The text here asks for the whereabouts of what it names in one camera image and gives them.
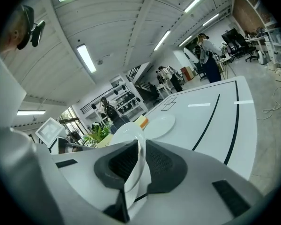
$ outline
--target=brick wall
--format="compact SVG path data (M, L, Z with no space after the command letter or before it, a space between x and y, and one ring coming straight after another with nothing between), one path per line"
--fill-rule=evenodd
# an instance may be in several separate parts
M256 11L246 0L235 0L233 16L244 31L255 32L258 27L264 28Z

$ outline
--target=cardboard box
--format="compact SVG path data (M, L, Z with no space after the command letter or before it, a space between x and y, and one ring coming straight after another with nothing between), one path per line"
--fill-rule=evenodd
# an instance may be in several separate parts
M276 70L277 67L278 67L278 63L276 63L276 62L270 61L267 63L267 68L269 70L274 71L274 70Z
M277 73L276 73L278 70L281 70L281 68L275 69L274 78L275 78L275 80L281 82L281 74L277 74Z

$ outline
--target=white shirt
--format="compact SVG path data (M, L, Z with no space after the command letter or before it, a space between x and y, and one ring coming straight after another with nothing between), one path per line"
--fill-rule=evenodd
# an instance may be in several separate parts
M164 79L172 79L173 75L168 68L163 68L161 72Z

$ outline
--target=plate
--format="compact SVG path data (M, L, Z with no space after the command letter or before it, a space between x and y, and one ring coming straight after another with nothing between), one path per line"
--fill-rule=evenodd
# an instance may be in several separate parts
M121 126L118 131L114 134L109 143L109 146L115 145L117 143L133 141L137 139L139 141L139 153L138 160L134 166L130 176L124 184L124 192L126 197L126 207L127 209L132 206L134 200L136 199L139 190L139 180L144 170L146 163L146 138L143 130L140 126L133 122L128 122Z
M175 124L175 117L171 114L162 115L149 120L144 132L146 139L155 139L165 135Z

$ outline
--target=white table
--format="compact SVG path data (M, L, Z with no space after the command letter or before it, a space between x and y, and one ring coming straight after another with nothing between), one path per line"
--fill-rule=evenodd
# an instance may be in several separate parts
M226 70L224 70L224 63L225 62L227 62L227 61L229 61L230 59L232 59L232 57L227 57L227 58L225 58L224 60L219 60L219 61L217 61L216 62L216 64L218 64L218 65L220 65L220 67L221 67L221 69L222 69L222 71L223 71L223 77L224 77L224 80L225 79L228 79L228 68L226 67Z
M264 37L254 37L254 38L250 38L250 39L246 40L246 42L250 43L250 42L256 42L257 41L262 54L264 54L264 51L263 51L261 43L260 43L260 40L262 40L262 39L264 39Z
M251 92L243 76L171 94L146 117L150 122L165 114L174 115L176 122L169 133L156 141L189 150L199 142L195 151L227 162L229 168L249 179L256 152L257 123Z
M166 85L165 83L159 84L156 88L157 88L157 91L158 91L158 93L160 94L160 96L163 98L163 100L164 100L165 97L164 97L163 94L161 93L161 89L164 89L165 92L168 94L168 96L170 95L170 93L169 93L169 91L168 91L168 87L167 87L167 85Z

